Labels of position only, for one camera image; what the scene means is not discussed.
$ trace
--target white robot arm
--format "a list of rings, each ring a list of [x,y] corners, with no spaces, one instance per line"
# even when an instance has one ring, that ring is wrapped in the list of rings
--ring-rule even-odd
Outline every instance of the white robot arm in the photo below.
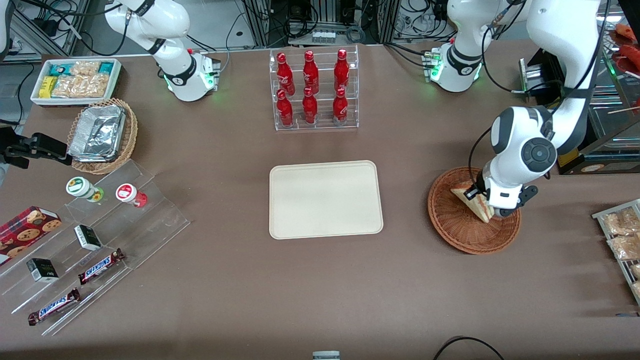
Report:
[[[489,205],[499,209],[519,207],[523,184],[546,174],[557,154],[576,148],[586,133],[600,0],[529,1],[529,35],[566,66],[564,87],[569,97],[553,114],[541,106],[515,106],[493,122],[491,143],[496,157],[484,166],[477,185],[486,191]]]
[[[123,6],[105,14],[107,23],[156,59],[178,99],[195,101],[217,87],[219,63],[190,54],[179,40],[190,26],[182,5],[172,0],[121,0],[108,3],[105,9],[118,4]]]
[[[450,92],[468,89],[480,71],[482,46],[486,50],[492,40],[487,29],[526,20],[530,4],[531,0],[449,0],[447,16],[458,34],[453,44],[431,51],[438,56],[432,61],[430,80]]]

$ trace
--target brown table surface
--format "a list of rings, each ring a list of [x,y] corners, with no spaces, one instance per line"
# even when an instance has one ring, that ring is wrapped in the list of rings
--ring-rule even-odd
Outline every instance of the brown table surface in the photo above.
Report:
[[[345,360],[430,359],[468,335],[506,359],[638,359],[640,319],[614,316],[637,306],[590,217],[640,197],[638,176],[538,180],[511,246],[462,254],[426,216],[429,187],[466,165],[495,116],[524,100],[486,76],[450,94],[383,46],[359,50],[361,126],[345,133],[276,133],[268,51],[233,53],[220,90],[193,103],[167,91],[151,57],[121,58],[118,96],[140,123],[133,158],[193,223],[53,337],[25,336],[26,319],[2,305],[0,358],[297,360],[335,349]],[[528,40],[498,41],[487,62],[516,88],[518,59],[535,51]],[[33,106],[25,133],[66,139],[77,112]],[[485,139],[474,163],[491,156]],[[272,239],[269,171],[349,160],[378,167],[382,232]],[[49,160],[12,168],[0,220],[32,204],[58,209],[76,175]],[[441,359],[492,356],[458,343]]]

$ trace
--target red cookie box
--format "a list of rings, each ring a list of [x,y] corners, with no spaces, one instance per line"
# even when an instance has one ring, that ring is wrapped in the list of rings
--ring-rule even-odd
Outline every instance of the red cookie box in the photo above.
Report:
[[[0,226],[0,266],[32,246],[62,222],[57,214],[31,206]]]

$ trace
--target small bottle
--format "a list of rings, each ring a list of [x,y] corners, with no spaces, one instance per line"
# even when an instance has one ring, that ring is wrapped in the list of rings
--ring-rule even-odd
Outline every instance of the small bottle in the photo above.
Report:
[[[314,95],[320,92],[318,65],[314,60],[314,52],[311,50],[305,51],[305,67],[302,69],[302,74],[305,77],[305,86],[309,86]]]
[[[340,87],[347,88],[349,85],[349,63],[347,63],[347,51],[345,49],[338,50],[338,61],[333,68],[333,76],[335,81],[333,87],[338,91]]]
[[[104,190],[91,184],[89,180],[76,176],[69,180],[67,183],[67,193],[81,199],[86,199],[88,202],[98,202],[104,196]]]
[[[284,127],[292,127],[293,126],[293,107],[291,106],[291,102],[287,99],[287,94],[282,89],[278,89],[276,93],[278,96],[278,102],[276,103],[276,107],[278,108],[278,116],[280,117],[280,122]]]
[[[347,99],[344,97],[344,88],[340,87],[335,92],[333,100],[333,123],[336,126],[343,126],[347,122]]]
[[[284,53],[278,53],[278,82],[280,88],[287,92],[287,96],[293,96],[296,93],[296,86],[293,85],[293,71],[287,64],[287,57]]]
[[[310,86],[305,88],[305,98],[302,99],[302,107],[305,109],[305,121],[314,125],[318,119],[318,101]]]
[[[132,184],[122,184],[116,190],[116,197],[122,202],[142,208],[147,204],[147,194],[139,192]]]

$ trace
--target wicker basket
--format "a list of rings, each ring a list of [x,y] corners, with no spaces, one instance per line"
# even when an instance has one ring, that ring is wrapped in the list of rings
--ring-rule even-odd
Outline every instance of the wicker basket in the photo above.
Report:
[[[76,170],[88,172],[94,175],[108,174],[122,166],[122,164],[124,164],[133,153],[133,148],[136,146],[136,136],[138,135],[138,120],[136,120],[136,114],[131,111],[131,108],[126,102],[120,99],[109,99],[106,101],[96,102],[95,104],[89,105],[89,107],[107,105],[118,105],[127,112],[124,129],[122,130],[122,140],[120,141],[120,154],[116,160],[111,163],[81,163],[80,161],[74,160],[71,163],[71,166]],[[69,136],[67,137],[67,146],[71,144],[71,140],[76,133],[76,126],[78,125],[79,119],[80,114],[76,116],[76,121],[71,125],[71,131],[69,131]]]
[[[475,177],[480,169],[472,171]],[[458,250],[477,255],[498,252],[516,238],[520,230],[520,210],[484,223],[451,192],[454,185],[469,180],[467,167],[453,168],[440,175],[429,191],[429,218],[440,236]]]

